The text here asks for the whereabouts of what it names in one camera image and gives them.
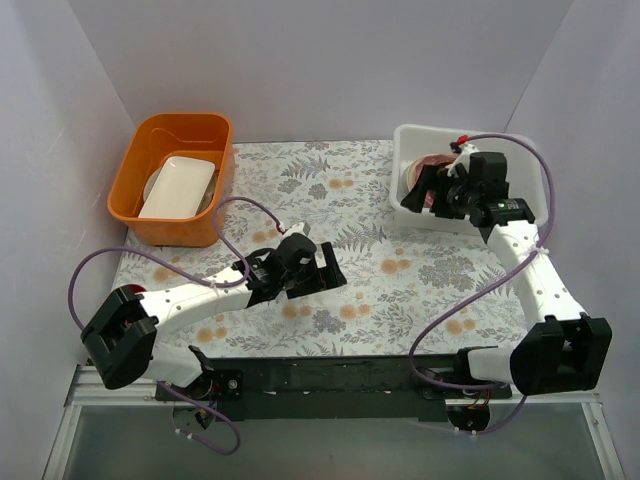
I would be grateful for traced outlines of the white ribbed soup plate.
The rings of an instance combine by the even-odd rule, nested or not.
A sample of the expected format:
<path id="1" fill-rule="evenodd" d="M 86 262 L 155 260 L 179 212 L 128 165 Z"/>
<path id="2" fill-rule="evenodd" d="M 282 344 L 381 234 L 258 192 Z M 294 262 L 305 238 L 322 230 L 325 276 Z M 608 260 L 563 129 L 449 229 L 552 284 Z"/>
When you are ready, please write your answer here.
<path id="1" fill-rule="evenodd" d="M 410 179 L 411 167 L 406 167 L 400 177 L 399 177 L 399 186 L 398 186 L 398 196 L 400 199 L 406 197 L 411 189 L 413 188 L 413 183 Z"/>

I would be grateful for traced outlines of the dark pink scalloped plate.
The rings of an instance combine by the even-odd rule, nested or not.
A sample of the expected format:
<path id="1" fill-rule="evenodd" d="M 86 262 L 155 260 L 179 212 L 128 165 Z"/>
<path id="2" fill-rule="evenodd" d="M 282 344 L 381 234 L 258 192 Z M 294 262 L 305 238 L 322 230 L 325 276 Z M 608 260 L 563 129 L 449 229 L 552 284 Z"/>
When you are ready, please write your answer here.
<path id="1" fill-rule="evenodd" d="M 406 183 L 409 191 L 416 185 L 422 170 L 426 166 L 443 167 L 451 164 L 456 159 L 453 154 L 425 155 L 414 160 L 406 171 Z"/>

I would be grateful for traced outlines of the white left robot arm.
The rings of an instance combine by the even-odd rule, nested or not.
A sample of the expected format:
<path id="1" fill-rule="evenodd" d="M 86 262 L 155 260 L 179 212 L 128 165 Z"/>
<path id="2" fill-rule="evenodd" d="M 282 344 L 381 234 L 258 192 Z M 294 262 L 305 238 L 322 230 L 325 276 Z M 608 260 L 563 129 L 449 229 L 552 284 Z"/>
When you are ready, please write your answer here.
<path id="1" fill-rule="evenodd" d="M 212 366 L 196 347 L 167 343 L 174 332 L 221 313 L 346 285 L 333 247 L 315 244 L 307 224 L 284 231 L 276 248 L 256 250 L 218 273 L 164 290 L 125 285 L 112 291 L 81 329 L 89 357 L 110 390 L 143 378 L 168 381 L 193 400 L 213 386 Z"/>

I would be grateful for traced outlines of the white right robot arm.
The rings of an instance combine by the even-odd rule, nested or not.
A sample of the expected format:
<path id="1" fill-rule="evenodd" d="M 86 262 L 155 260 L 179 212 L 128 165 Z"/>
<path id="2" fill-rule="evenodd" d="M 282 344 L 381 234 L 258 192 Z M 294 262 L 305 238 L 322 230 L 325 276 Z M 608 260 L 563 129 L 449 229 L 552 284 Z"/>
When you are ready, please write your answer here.
<path id="1" fill-rule="evenodd" d="M 438 217 L 467 219 L 500 259 L 529 330 L 513 348 L 469 347 L 455 355 L 450 374 L 414 371 L 423 382 L 475 397 L 500 384 L 527 396 L 596 387 L 612 340 L 604 318 L 572 297 L 548 253 L 525 200 L 509 197 L 507 160 L 498 152 L 468 155 L 468 163 L 426 165 L 401 205 L 411 211 L 433 198 Z"/>

